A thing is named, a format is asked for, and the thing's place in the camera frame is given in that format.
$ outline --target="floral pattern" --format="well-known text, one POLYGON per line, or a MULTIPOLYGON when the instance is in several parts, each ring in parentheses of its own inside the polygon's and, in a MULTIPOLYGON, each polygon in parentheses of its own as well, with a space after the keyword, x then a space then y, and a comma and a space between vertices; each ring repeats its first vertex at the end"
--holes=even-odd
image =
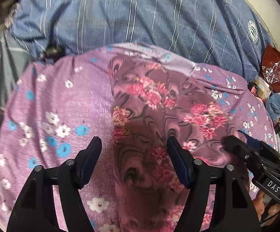
POLYGON ((70 132, 70 127, 66 125, 60 125, 59 128, 56 129, 56 135, 61 138, 68 136, 69 132, 70 132))
POLYGON ((90 210, 101 213, 107 209, 109 202, 104 198, 94 197, 91 201, 87 201, 87 204, 89 205, 90 210))
POLYGON ((57 125, 60 121, 58 115, 55 113, 45 112, 45 116, 50 124, 57 125))

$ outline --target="blue flower print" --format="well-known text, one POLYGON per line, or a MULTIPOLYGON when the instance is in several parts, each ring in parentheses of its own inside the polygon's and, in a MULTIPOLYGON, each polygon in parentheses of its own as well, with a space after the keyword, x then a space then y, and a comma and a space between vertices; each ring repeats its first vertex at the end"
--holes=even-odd
POLYGON ((209 76, 208 74, 205 74, 204 77, 205 77, 207 80, 211 81, 211 78, 210 78, 210 76, 209 76))
POLYGON ((75 129, 75 133, 78 136, 84 136, 90 131, 89 127, 86 125, 80 125, 75 129))
POLYGON ((98 61, 97 58, 94 58, 94 57, 91 58, 91 62, 96 63, 97 61, 98 61))
POLYGON ((226 104, 226 102, 223 99, 218 99, 218 101, 221 103, 221 105, 226 104))
POLYGON ((34 76, 34 77, 37 77, 37 71, 36 71, 36 68, 35 68, 35 67, 33 67, 33 68, 31 69, 31 71, 32 71, 32 73, 33 73, 33 76, 34 76))
POLYGON ((93 229, 95 229, 95 228, 96 228, 96 227, 95 227, 95 223, 94 223, 93 221, 90 221, 90 223, 91 223, 93 229))
POLYGON ((17 126, 15 125, 15 123, 11 120, 8 121, 8 127, 11 131, 14 131, 15 129, 17 129, 17 126))
POLYGON ((31 90, 28 90, 28 91, 26 92, 26 98, 27 98, 28 100, 34 100, 34 99, 35 99, 35 95, 34 95, 34 93, 33 93, 31 90))
POLYGON ((28 160, 28 167, 29 167, 30 169, 33 169, 33 168, 36 167, 37 165, 38 165, 38 161, 37 161, 37 159, 36 159, 35 157, 29 158, 29 160, 28 160))
POLYGON ((58 145, 58 142, 56 141, 56 139, 52 136, 46 136, 45 140, 47 141, 48 145, 51 147, 56 147, 58 145))
POLYGON ((64 142, 59 145, 59 148, 56 150, 56 155, 59 158, 67 157, 71 153, 71 145, 64 142))

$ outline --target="metal pin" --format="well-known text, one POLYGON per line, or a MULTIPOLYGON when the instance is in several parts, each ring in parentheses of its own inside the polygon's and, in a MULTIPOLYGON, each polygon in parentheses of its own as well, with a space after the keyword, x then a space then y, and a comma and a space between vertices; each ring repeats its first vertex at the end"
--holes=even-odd
POLYGON ((233 171, 235 169, 235 167, 231 164, 228 164, 226 167, 229 171, 233 171))
POLYGON ((41 169, 42 169, 42 166, 41 166, 41 165, 38 165, 38 166, 36 166, 36 167, 34 168, 34 170, 35 170, 36 172, 39 172, 41 169))
POLYGON ((195 159, 195 160, 194 160, 194 163, 195 163, 196 165, 201 165, 201 164, 202 164, 202 160, 200 160, 200 159, 195 159))

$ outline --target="white flower print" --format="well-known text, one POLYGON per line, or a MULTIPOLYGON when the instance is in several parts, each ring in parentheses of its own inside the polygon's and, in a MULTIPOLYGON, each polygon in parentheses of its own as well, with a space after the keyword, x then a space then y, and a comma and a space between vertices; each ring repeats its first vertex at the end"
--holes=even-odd
POLYGON ((33 129, 29 126, 26 126, 24 128, 24 133, 25 133, 25 137, 26 138, 33 138, 34 137, 34 134, 33 134, 33 129))
POLYGON ((70 80, 65 81, 65 86, 66 88, 70 89, 74 86, 74 84, 70 80))
POLYGON ((82 66, 79 66, 79 67, 76 67, 75 68, 75 72, 78 73, 79 71, 83 70, 83 67, 82 66))
POLYGON ((42 153, 48 150, 47 143, 42 138, 39 140, 39 145, 42 153))
POLYGON ((244 127, 245 129, 248 129, 247 122, 243 122, 243 127, 244 127))
POLYGON ((217 100, 218 99, 218 94, 217 94, 218 91, 216 90, 212 90, 212 97, 217 100))
POLYGON ((53 130, 50 124, 43 122, 42 121, 42 129, 47 133, 47 134, 52 134, 53 130))
POLYGON ((6 160, 6 158, 4 157, 4 155, 0 154, 0 166, 3 167, 5 165, 5 160, 6 160))
POLYGON ((46 118, 47 118, 47 120, 49 121, 50 124, 57 125, 60 121, 57 114, 50 113, 50 112, 45 112, 45 116, 46 116, 46 118))
POLYGON ((3 179, 3 180, 2 180, 2 183, 3 183, 3 187, 4 187, 5 189, 10 189, 10 188, 11 188, 11 184, 10 184, 9 180, 3 179))
POLYGON ((253 191, 254 193, 257 193, 259 188, 256 187, 252 182, 249 184, 250 191, 253 191))
POLYGON ((2 208, 2 211, 4 211, 4 212, 7 212, 9 210, 4 201, 1 204, 1 208, 2 208))
POLYGON ((104 224, 102 227, 99 227, 98 231, 100 231, 100 232, 120 232, 120 229, 118 227, 116 227, 116 225, 114 225, 114 224, 109 225, 107 223, 107 224, 104 224))
POLYGON ((40 74, 40 75, 37 77, 37 81, 38 81, 38 82, 44 82, 44 81, 47 81, 47 78, 45 77, 44 74, 40 74))
POLYGON ((22 147, 26 146, 27 142, 28 142, 28 139, 27 139, 27 138, 21 138, 21 139, 19 139, 19 144, 20 144, 20 146, 22 146, 22 147))
POLYGON ((97 213, 101 213, 107 209, 109 202, 104 198, 94 197, 91 201, 86 202, 89 205, 90 210, 96 211, 97 213))
POLYGON ((69 132, 70 132, 70 127, 66 125, 60 125, 59 128, 56 129, 56 135, 61 138, 68 136, 69 132))

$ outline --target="clutter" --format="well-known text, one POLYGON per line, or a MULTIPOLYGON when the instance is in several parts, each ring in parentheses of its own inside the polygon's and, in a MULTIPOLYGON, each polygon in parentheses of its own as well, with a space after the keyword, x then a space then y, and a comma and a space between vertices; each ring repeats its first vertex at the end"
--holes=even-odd
POLYGON ((267 44, 261 63, 262 76, 275 93, 280 92, 280 52, 267 44))

